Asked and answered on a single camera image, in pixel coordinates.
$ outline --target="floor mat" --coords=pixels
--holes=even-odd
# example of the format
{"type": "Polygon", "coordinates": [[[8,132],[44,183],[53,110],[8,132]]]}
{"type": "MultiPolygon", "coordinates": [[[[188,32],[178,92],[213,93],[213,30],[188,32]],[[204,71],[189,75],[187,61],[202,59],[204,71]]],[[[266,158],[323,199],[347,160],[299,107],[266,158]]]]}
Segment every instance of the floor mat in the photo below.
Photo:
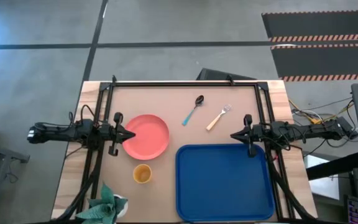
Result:
{"type": "Polygon", "coordinates": [[[286,82],[358,80],[358,44],[271,47],[278,76],[286,82]]]}
{"type": "Polygon", "coordinates": [[[358,40],[358,10],[265,13],[262,19],[272,42],[358,40]]]}

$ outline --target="wooden fork handle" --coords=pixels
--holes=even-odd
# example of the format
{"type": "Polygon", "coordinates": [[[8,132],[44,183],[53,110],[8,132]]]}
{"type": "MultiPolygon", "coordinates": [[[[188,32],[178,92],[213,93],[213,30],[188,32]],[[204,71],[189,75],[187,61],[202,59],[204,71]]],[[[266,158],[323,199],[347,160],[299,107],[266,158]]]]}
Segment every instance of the wooden fork handle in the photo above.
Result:
{"type": "Polygon", "coordinates": [[[219,114],[207,127],[206,129],[209,131],[211,128],[215,125],[215,123],[219,120],[219,118],[222,116],[222,114],[219,114]]]}

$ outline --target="white pot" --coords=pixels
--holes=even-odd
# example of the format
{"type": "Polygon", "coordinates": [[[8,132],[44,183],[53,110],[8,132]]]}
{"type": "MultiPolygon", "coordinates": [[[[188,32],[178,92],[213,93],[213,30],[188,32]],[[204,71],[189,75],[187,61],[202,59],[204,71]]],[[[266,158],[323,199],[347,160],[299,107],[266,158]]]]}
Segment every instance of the white pot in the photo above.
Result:
{"type": "MultiPolygon", "coordinates": [[[[124,197],[121,196],[121,195],[116,195],[116,194],[115,194],[114,196],[119,197],[119,198],[124,198],[124,197]]],[[[127,211],[128,211],[128,202],[125,203],[124,209],[122,209],[122,211],[118,213],[117,218],[123,217],[123,216],[127,213],[127,211]]]]}

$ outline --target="spoon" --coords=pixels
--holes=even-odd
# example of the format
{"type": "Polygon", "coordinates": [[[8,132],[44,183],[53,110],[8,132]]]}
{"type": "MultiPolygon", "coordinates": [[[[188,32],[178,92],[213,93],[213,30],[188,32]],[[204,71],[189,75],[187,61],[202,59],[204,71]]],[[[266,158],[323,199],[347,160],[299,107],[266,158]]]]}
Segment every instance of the spoon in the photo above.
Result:
{"type": "Polygon", "coordinates": [[[190,112],[190,114],[184,120],[182,125],[186,126],[186,124],[187,124],[187,122],[189,122],[189,119],[190,119],[191,115],[193,114],[194,110],[197,108],[197,106],[201,106],[203,104],[203,101],[204,101],[204,96],[203,95],[200,95],[199,97],[197,97],[196,106],[193,108],[193,110],[190,112]]]}

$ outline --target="fork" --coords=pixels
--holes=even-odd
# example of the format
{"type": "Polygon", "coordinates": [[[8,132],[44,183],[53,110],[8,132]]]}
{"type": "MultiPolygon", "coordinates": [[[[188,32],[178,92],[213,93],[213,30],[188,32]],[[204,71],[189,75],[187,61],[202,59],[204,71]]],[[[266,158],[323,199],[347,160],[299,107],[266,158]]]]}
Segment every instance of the fork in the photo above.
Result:
{"type": "Polygon", "coordinates": [[[222,112],[206,127],[206,129],[208,131],[211,130],[211,128],[215,125],[215,123],[218,122],[219,118],[221,118],[221,116],[224,115],[226,112],[228,112],[230,109],[231,109],[231,105],[224,105],[222,112]]]}

